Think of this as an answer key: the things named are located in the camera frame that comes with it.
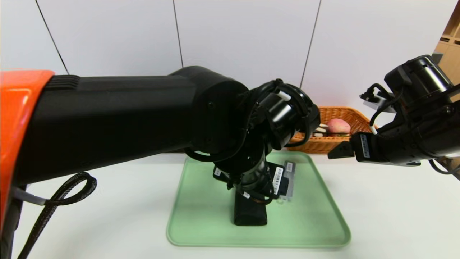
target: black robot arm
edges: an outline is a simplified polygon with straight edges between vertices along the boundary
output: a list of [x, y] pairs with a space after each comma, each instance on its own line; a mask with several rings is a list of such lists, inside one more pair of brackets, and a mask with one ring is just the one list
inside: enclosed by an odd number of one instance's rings
[[[330, 159], [356, 156], [359, 162], [416, 166], [421, 160], [432, 164], [433, 159], [460, 151], [460, 101], [451, 101], [460, 85], [454, 86], [430, 56], [398, 66], [385, 82], [393, 94], [373, 85], [361, 95], [377, 101], [372, 93], [377, 87], [386, 99], [371, 119], [374, 134], [353, 134], [328, 154]], [[394, 120], [375, 130], [375, 118], [388, 108], [396, 111]]]
[[300, 130], [308, 139], [318, 124], [316, 105], [281, 80], [249, 91], [198, 66], [163, 77], [54, 76], [27, 128], [14, 184], [177, 149], [225, 163], [243, 145], [245, 151], [259, 149], [246, 141], [250, 131], [259, 135], [267, 155]]

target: black cable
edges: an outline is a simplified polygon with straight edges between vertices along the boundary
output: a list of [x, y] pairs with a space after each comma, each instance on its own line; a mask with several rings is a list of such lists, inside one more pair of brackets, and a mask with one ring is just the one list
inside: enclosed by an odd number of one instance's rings
[[384, 110], [386, 110], [388, 107], [390, 107], [391, 105], [395, 104], [403, 96], [402, 95], [403, 92], [404, 92], [404, 88], [401, 88], [401, 91], [399, 91], [399, 93], [393, 99], [391, 99], [390, 101], [387, 101], [383, 106], [378, 108], [377, 111], [372, 116], [372, 118], [371, 118], [371, 120], [369, 122], [369, 126], [372, 127], [374, 125], [374, 122], [375, 122], [375, 119], [377, 118], [377, 116], [379, 114], [381, 114]]
[[431, 160], [429, 160], [429, 161], [430, 161], [431, 167], [432, 167], [436, 172], [441, 173], [441, 174], [443, 174], [443, 175], [453, 175], [453, 174], [455, 174], [455, 173], [457, 173], [457, 172], [460, 171], [460, 165], [457, 166], [455, 169], [452, 169], [452, 170], [450, 170], [450, 171], [443, 171], [443, 170], [439, 169], [439, 167], [434, 163], [434, 160], [433, 160], [433, 159], [431, 159]]
[[[75, 186], [84, 180], [86, 180], [86, 184], [77, 194], [69, 198], [65, 198], [65, 196], [67, 196], [67, 194], [69, 194], [69, 192], [75, 188]], [[35, 222], [34, 227], [32, 228], [25, 245], [18, 256], [18, 259], [27, 258], [30, 251], [32, 250], [32, 247], [34, 246], [35, 242], [37, 242], [38, 237], [42, 233], [43, 229], [45, 228], [46, 224], [58, 206], [68, 205], [83, 200], [94, 191], [97, 184], [98, 182], [94, 177], [90, 176], [87, 172], [83, 172], [72, 176], [63, 185], [61, 185], [61, 187], [59, 187], [51, 199], [46, 200], [45, 208], [43, 208], [40, 215], [38, 216], [37, 221]]]
[[385, 99], [387, 99], [387, 100], [391, 99], [390, 94], [388, 93], [388, 91], [381, 84], [375, 83], [375, 84], [371, 85], [371, 88], [372, 88], [372, 90], [374, 88], [377, 88], [378, 90], [380, 90], [380, 92], [383, 93]]

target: white wall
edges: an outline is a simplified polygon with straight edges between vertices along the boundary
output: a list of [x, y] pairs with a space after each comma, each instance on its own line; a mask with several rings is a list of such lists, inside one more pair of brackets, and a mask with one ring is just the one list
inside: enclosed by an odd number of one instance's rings
[[1, 1], [0, 67], [67, 74], [35, 1]]
[[[431, 54], [457, 0], [322, 0], [302, 89], [322, 106], [374, 110], [358, 97], [396, 66]], [[377, 124], [391, 116], [382, 114]]]
[[175, 0], [184, 66], [300, 86], [320, 0]]
[[172, 0], [38, 0], [69, 73], [155, 76], [182, 68]]

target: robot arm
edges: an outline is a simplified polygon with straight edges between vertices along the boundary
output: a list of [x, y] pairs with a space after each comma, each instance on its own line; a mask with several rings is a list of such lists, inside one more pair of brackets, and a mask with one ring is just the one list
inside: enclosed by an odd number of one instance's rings
[[[11, 248], [22, 205], [10, 187], [185, 149], [225, 172], [220, 180], [227, 188], [248, 191], [268, 204], [276, 197], [265, 157], [272, 149], [305, 143], [320, 123], [308, 96], [280, 79], [248, 90], [198, 66], [163, 77], [53, 76], [46, 71], [37, 80], [40, 73], [12, 73], [2, 74], [2, 105], [30, 81], [38, 86], [26, 89], [36, 104], [25, 106], [30, 96], [17, 103], [26, 107], [17, 123], [23, 134], [9, 136], [20, 148], [10, 158], [10, 170], [2, 172], [2, 251]], [[289, 144], [299, 131], [305, 139]]]
[[[332, 150], [330, 159], [356, 156], [358, 162], [417, 166], [460, 151], [460, 101], [451, 97], [460, 92], [430, 56], [409, 60], [385, 76], [394, 94], [374, 84], [361, 95], [378, 102], [375, 87], [385, 99], [371, 119], [373, 133], [357, 132], [349, 142]], [[375, 129], [375, 118], [388, 108], [396, 111], [394, 120]]]

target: black cylinder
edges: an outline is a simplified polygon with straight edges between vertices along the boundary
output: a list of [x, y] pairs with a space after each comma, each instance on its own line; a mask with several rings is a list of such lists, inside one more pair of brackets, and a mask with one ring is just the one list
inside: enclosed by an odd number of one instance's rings
[[436, 100], [433, 97], [453, 87], [429, 55], [419, 56], [393, 69], [385, 76], [385, 82], [395, 94], [404, 88], [401, 103], [406, 110], [426, 104], [427, 99]]

